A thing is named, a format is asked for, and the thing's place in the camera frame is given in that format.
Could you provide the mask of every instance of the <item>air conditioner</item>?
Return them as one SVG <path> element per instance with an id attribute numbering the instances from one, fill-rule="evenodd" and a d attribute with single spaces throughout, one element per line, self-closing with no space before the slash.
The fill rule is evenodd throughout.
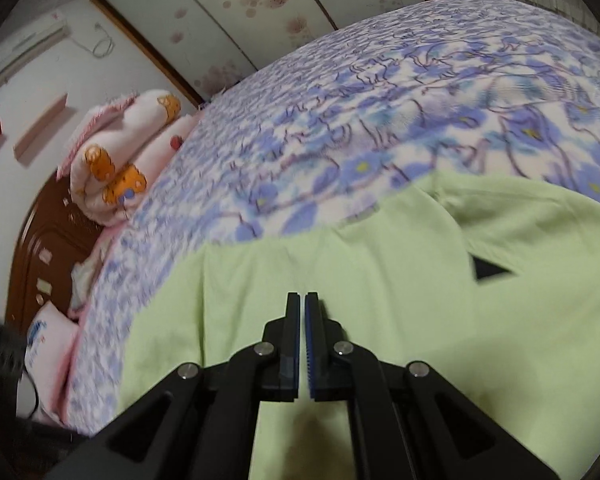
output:
<path id="1" fill-rule="evenodd" d="M 66 18 L 55 10 L 11 34 L 0 44 L 0 86 L 68 33 Z"/>

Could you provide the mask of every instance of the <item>triangular cutout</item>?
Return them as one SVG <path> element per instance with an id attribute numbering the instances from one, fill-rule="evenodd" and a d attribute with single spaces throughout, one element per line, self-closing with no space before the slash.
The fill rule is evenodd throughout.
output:
<path id="1" fill-rule="evenodd" d="M 156 399 L 109 441 L 109 449 L 133 462 L 142 462 L 170 405 L 170 396 Z"/>
<path id="2" fill-rule="evenodd" d="M 495 438 L 445 394 L 436 394 L 436 404 L 456 445 L 458 454 L 468 460 L 495 445 Z"/>

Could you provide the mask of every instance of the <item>metal screw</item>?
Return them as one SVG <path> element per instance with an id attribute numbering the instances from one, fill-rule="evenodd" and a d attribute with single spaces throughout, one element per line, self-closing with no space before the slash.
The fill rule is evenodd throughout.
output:
<path id="1" fill-rule="evenodd" d="M 349 341 L 338 341 L 335 345 L 333 345 L 333 349 L 339 355 L 349 355 L 353 352 L 353 345 Z"/>
<path id="2" fill-rule="evenodd" d="M 253 347 L 253 351 L 259 356 L 272 354 L 275 349 L 276 347 L 273 346 L 269 341 L 262 341 Z"/>
<path id="3" fill-rule="evenodd" d="M 409 373 L 414 377 L 426 377 L 429 375 L 429 366 L 422 361 L 414 361 L 409 365 Z"/>
<path id="4" fill-rule="evenodd" d="M 193 363 L 183 363 L 178 366 L 178 375 L 182 379 L 193 379 L 198 374 L 198 365 Z"/>

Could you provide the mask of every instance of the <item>mattress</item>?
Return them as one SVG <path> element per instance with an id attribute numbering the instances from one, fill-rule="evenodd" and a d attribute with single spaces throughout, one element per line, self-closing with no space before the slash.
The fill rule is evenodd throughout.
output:
<path id="1" fill-rule="evenodd" d="M 600 38 L 513 0 L 436 0 L 324 36 L 218 96 L 94 286 L 67 423 L 93 434 L 114 418 L 134 316 L 179 256 L 335 224 L 433 168 L 600 202 Z"/>

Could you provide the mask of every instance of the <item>headboard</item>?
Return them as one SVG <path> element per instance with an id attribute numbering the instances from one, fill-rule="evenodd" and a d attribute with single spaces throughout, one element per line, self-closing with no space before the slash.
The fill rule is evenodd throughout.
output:
<path id="1" fill-rule="evenodd" d="M 72 293 L 71 270 L 75 262 L 89 256 L 101 231 L 102 227 L 71 201 L 69 178 L 56 182 L 54 173 L 27 213 L 16 243 L 5 323 L 25 334 L 48 300 L 66 313 Z M 51 286 L 48 294 L 47 284 Z"/>

